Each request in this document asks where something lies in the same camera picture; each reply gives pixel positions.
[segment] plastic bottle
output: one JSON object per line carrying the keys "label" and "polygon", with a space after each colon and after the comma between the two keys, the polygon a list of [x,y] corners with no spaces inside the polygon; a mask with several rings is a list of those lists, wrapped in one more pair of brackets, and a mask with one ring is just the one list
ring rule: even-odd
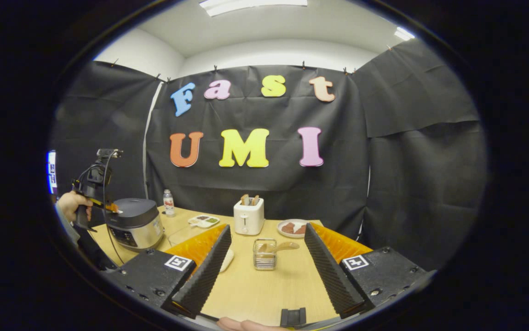
{"label": "plastic bottle", "polygon": [[164,190],[162,200],[164,201],[164,213],[166,217],[174,217],[174,199],[170,190]]}

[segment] human hand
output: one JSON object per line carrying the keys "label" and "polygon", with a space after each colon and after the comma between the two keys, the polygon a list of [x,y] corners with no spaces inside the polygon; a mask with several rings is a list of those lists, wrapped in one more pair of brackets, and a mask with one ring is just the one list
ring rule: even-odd
{"label": "human hand", "polygon": [[231,318],[220,318],[216,324],[225,331],[288,331],[285,327],[266,326],[252,322],[251,320],[238,322]]}
{"label": "human hand", "polygon": [[91,220],[91,207],[92,201],[83,197],[80,194],[77,194],[75,191],[70,191],[64,193],[58,202],[56,202],[60,210],[66,216],[67,220],[74,222],[77,219],[76,211],[79,208],[79,205],[86,205],[86,219]]}

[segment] foam letter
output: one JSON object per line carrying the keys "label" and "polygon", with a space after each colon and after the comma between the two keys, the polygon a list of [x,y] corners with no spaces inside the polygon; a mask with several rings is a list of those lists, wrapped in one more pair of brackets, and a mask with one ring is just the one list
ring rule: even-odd
{"label": "foam letter", "polygon": [[322,132],[319,128],[306,126],[298,129],[303,139],[303,157],[299,164],[303,167],[319,167],[324,164],[317,148],[317,136]]}
{"label": "foam letter", "polygon": [[189,157],[181,156],[181,145],[185,138],[184,133],[175,133],[170,135],[170,161],[177,167],[190,167],[199,157],[199,141],[203,137],[203,132],[191,132],[189,138],[191,138],[191,152]]}
{"label": "foam letter", "polygon": [[180,116],[182,113],[191,108],[191,103],[187,103],[187,101],[193,100],[193,93],[191,93],[191,90],[194,88],[195,84],[189,83],[183,86],[182,89],[170,95],[170,98],[174,100],[174,106],[177,109],[176,113],[174,114],[175,116]]}
{"label": "foam letter", "polygon": [[263,88],[260,89],[265,97],[280,97],[285,94],[287,90],[283,83],[285,77],[281,75],[268,75],[263,78]]}
{"label": "foam letter", "polygon": [[250,159],[246,163],[251,168],[264,168],[269,166],[269,161],[266,159],[265,144],[266,138],[269,135],[267,129],[254,129],[248,136],[246,142],[242,141],[238,130],[224,130],[222,137],[224,137],[224,153],[220,160],[220,167],[233,167],[234,160],[231,154],[234,153],[238,166],[242,166],[248,153]]}
{"label": "foam letter", "polygon": [[206,99],[215,99],[224,100],[230,96],[230,81],[221,80],[214,81],[209,84],[209,87],[203,94]]}
{"label": "foam letter", "polygon": [[321,101],[329,103],[334,100],[334,94],[328,94],[328,88],[332,87],[332,82],[327,82],[326,78],[320,76],[309,80],[309,84],[313,84],[313,92]]}

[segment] black clamp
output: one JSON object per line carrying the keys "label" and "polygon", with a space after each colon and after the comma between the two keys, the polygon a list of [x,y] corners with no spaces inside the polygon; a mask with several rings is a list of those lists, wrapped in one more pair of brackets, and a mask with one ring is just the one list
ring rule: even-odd
{"label": "black clamp", "polygon": [[281,327],[304,325],[305,321],[305,308],[296,310],[281,309]]}

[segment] white toaster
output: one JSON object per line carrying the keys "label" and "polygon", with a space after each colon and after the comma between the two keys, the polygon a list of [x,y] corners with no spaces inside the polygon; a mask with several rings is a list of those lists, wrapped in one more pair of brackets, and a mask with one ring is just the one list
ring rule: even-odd
{"label": "white toaster", "polygon": [[257,235],[265,224],[265,202],[259,199],[256,205],[234,205],[234,231],[240,234]]}

